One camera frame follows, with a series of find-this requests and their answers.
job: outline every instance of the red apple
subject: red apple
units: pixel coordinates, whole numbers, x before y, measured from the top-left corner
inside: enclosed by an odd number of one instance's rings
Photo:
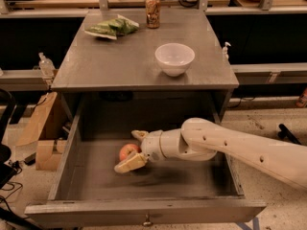
[[[137,145],[133,144],[133,143],[129,143],[129,144],[125,144],[121,150],[119,151],[119,160],[123,161],[124,159],[126,159],[128,157],[128,155],[130,153],[132,153],[133,151],[136,152],[141,152],[142,150],[140,149],[140,147],[138,147]]]

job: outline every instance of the open drawer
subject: open drawer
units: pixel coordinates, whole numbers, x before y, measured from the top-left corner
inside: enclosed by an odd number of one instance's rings
[[[83,94],[48,202],[26,208],[38,224],[247,222],[266,207],[245,199],[231,160],[221,153],[204,162],[173,159],[116,173],[119,149],[137,143],[132,130],[178,128],[190,117],[213,120],[213,113],[205,91],[114,93]]]

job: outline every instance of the white bowl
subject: white bowl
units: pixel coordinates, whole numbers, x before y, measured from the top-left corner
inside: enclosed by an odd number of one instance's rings
[[[186,45],[167,43],[156,49],[155,58],[164,73],[175,77],[189,69],[195,53]]]

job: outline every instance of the soda can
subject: soda can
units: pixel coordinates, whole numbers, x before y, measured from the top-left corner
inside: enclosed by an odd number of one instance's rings
[[[146,0],[146,21],[148,28],[160,26],[160,0]]]
[[[299,96],[296,106],[297,107],[305,107],[307,105],[307,88],[303,91],[303,93]]]

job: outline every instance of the drawer knob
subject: drawer knob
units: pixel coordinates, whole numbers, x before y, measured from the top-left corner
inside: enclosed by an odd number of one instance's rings
[[[154,224],[151,222],[151,219],[150,219],[150,215],[146,215],[146,219],[145,221],[143,222],[143,226],[145,227],[151,227],[153,226]]]

